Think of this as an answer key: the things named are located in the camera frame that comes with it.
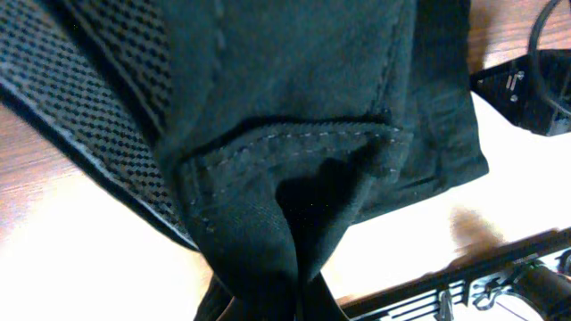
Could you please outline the black shorts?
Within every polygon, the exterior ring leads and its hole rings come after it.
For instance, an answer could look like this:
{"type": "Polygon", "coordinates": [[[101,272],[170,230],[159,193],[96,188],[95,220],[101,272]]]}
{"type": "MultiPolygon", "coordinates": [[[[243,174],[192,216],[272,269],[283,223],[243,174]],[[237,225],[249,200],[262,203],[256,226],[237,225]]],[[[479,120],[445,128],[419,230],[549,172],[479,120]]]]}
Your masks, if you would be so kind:
{"type": "Polygon", "coordinates": [[[1,99],[213,278],[200,320],[342,320],[346,230],[486,174],[467,1],[1,3],[1,99]]]}

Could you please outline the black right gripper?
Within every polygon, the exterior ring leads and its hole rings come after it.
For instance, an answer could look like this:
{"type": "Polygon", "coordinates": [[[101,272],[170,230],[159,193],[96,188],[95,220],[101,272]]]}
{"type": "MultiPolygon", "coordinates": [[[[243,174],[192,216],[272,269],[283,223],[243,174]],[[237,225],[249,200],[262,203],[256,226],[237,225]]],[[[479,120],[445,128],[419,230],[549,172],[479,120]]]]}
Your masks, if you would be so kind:
{"type": "MultiPolygon", "coordinates": [[[[570,51],[539,52],[540,75],[548,92],[570,108],[570,51]]],[[[570,132],[570,117],[549,106],[533,87],[529,58],[524,55],[470,76],[470,87],[512,125],[540,136],[570,132]]]]}

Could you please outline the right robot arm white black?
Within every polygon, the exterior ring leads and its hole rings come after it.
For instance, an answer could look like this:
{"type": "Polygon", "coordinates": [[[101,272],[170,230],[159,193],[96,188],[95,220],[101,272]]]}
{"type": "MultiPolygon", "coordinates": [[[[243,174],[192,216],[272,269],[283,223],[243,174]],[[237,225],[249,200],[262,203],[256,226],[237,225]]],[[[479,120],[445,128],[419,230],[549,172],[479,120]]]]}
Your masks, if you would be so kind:
{"type": "MultiPolygon", "coordinates": [[[[559,108],[570,106],[570,52],[533,50],[470,78],[475,92],[512,125],[556,136],[570,130],[559,108]]],[[[543,320],[570,318],[570,231],[545,232],[472,263],[448,267],[346,304],[351,320],[451,320],[463,304],[478,311],[503,297],[520,299],[543,320]]]]}

